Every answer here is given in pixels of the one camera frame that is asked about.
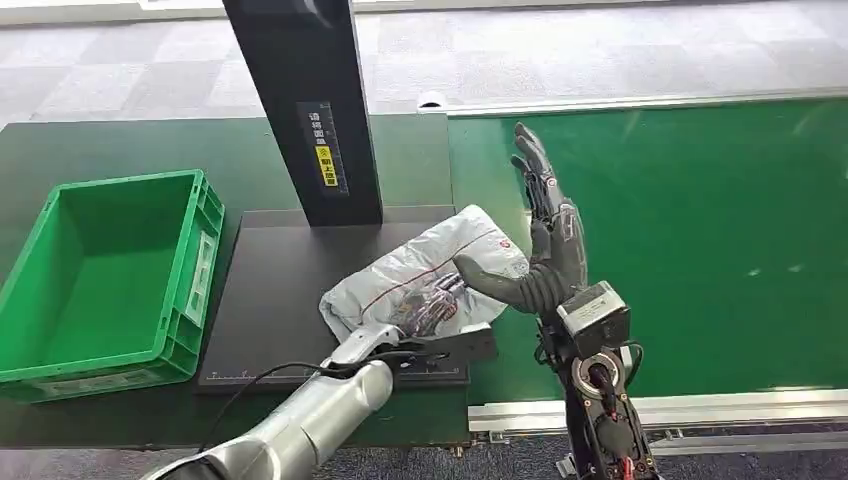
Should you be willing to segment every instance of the black platform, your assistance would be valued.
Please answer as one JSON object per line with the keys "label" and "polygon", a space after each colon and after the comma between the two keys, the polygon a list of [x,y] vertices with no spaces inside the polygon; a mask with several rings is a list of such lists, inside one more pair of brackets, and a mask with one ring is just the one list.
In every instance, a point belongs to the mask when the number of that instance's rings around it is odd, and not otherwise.
{"label": "black platform", "polygon": [[[380,226],[309,227],[300,210],[246,212],[198,392],[233,392],[288,361],[321,362],[338,346],[318,312],[324,292],[454,213],[453,206],[387,207]],[[291,390],[310,375],[287,369],[257,389]],[[399,378],[400,387],[465,383],[467,365]]]}

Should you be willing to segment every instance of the green plastic crate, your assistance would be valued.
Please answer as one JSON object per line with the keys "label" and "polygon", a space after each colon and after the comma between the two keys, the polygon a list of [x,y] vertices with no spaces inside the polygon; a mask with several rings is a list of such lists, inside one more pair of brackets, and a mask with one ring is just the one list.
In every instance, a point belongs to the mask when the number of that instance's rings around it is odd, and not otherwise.
{"label": "green plastic crate", "polygon": [[190,379],[223,220],[200,170],[56,187],[0,291],[0,395]]}

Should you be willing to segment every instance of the black cable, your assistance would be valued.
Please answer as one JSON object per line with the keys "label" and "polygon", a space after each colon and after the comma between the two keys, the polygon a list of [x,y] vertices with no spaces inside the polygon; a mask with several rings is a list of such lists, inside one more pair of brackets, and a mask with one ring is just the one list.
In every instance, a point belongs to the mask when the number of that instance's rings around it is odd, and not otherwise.
{"label": "black cable", "polygon": [[625,347],[633,347],[634,350],[638,350],[638,353],[633,356],[633,367],[630,369],[630,375],[627,376],[627,379],[624,380],[624,388],[630,386],[630,382],[636,378],[636,373],[639,371],[639,367],[642,366],[642,358],[645,356],[645,349],[638,342],[628,341],[624,344]]}
{"label": "black cable", "polygon": [[215,420],[212,421],[212,426],[209,428],[209,432],[206,433],[206,436],[204,437],[203,442],[200,444],[200,447],[197,449],[197,453],[203,453],[206,450],[206,446],[209,445],[210,440],[212,440],[212,434],[215,433],[215,429],[218,428],[218,424],[221,423],[221,420],[224,418],[224,415],[227,414],[227,411],[236,402],[236,400],[238,400],[242,396],[242,394],[247,391],[248,388],[250,388],[251,386],[255,385],[257,382],[259,382],[263,378],[267,377],[268,375],[271,375],[272,373],[274,373],[278,370],[282,370],[282,369],[288,368],[288,367],[304,367],[304,368],[309,368],[311,370],[319,372],[322,375],[327,375],[329,377],[338,378],[340,375],[346,375],[346,374],[356,372],[360,368],[367,365],[368,362],[371,362],[371,361],[374,361],[374,360],[388,360],[388,359],[392,359],[392,358],[403,358],[403,359],[408,359],[408,360],[412,361],[413,359],[415,359],[417,357],[429,357],[429,356],[432,356],[434,358],[443,358],[443,357],[440,357],[439,355],[422,354],[422,353],[413,352],[413,351],[395,351],[395,352],[383,352],[383,353],[377,353],[377,354],[374,354],[374,355],[370,355],[370,356],[366,357],[365,359],[363,359],[359,362],[356,362],[356,363],[331,364],[332,366],[329,367],[329,368],[325,368],[325,367],[322,367],[320,365],[316,365],[314,363],[306,363],[306,362],[288,362],[288,363],[284,363],[282,365],[277,365],[276,367],[269,368],[268,370],[265,370],[264,372],[255,376],[251,381],[242,385],[241,388],[239,388],[238,391],[235,394],[233,394],[232,397],[230,397],[230,399],[227,401],[227,403],[224,404],[224,406],[218,412],[218,415],[215,417]]}
{"label": "black cable", "polygon": [[209,444],[209,441],[212,439],[212,434],[215,433],[215,429],[218,428],[218,424],[221,423],[221,420],[224,418],[224,415],[226,415],[226,413],[230,409],[230,407],[234,403],[236,403],[236,400],[238,400],[242,396],[242,394],[245,391],[247,391],[248,388],[250,388],[252,385],[255,385],[259,380],[262,380],[263,378],[267,377],[268,375],[271,375],[272,373],[274,373],[278,370],[282,370],[284,368],[289,368],[289,367],[304,367],[304,368],[312,369],[316,372],[326,373],[326,374],[330,374],[330,375],[337,375],[339,373],[339,370],[324,368],[320,365],[315,365],[314,363],[306,363],[306,362],[288,362],[288,363],[284,363],[282,365],[277,365],[276,367],[273,367],[273,368],[269,368],[268,370],[265,370],[264,372],[260,373],[259,375],[253,377],[253,379],[251,381],[242,385],[241,388],[239,388],[238,391],[235,394],[233,394],[232,397],[230,397],[230,399],[227,401],[227,403],[224,404],[224,406],[218,412],[218,415],[215,417],[215,420],[212,421],[212,426],[209,427],[209,432],[206,433],[206,436],[204,437],[203,442],[201,442],[200,447],[197,449],[197,453],[203,453],[206,450],[206,445]]}

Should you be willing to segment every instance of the robotic arm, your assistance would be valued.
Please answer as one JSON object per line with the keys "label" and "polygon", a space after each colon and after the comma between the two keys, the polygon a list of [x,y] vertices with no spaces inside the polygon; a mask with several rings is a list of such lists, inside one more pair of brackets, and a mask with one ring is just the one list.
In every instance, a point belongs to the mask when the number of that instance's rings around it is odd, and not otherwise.
{"label": "robotic arm", "polygon": [[[419,309],[438,309],[423,302]],[[442,315],[442,320],[449,318]],[[419,361],[496,355],[488,325],[444,339],[406,338],[419,323],[353,332],[288,399],[247,433],[149,473],[142,480],[298,480],[326,462],[392,394],[394,375]]]}
{"label": "robotic arm", "polygon": [[484,272],[470,257],[458,255],[454,263],[469,287],[538,315],[536,358],[564,389],[578,478],[657,479],[625,390],[620,352],[629,343],[629,309],[607,282],[588,286],[580,215],[560,191],[542,143],[519,123],[515,144],[524,158],[512,163],[524,175],[532,213],[529,272],[516,280]]}

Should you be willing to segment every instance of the yellow label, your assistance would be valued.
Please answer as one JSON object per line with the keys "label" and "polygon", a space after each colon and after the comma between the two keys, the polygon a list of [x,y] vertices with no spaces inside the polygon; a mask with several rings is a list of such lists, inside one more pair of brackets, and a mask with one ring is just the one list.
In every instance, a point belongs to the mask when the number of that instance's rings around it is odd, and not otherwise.
{"label": "yellow label", "polygon": [[333,166],[333,155],[330,152],[330,147],[315,147],[315,153],[318,155],[318,165],[321,166],[321,176],[324,177],[324,185],[338,187],[339,180],[336,178],[336,167]]}

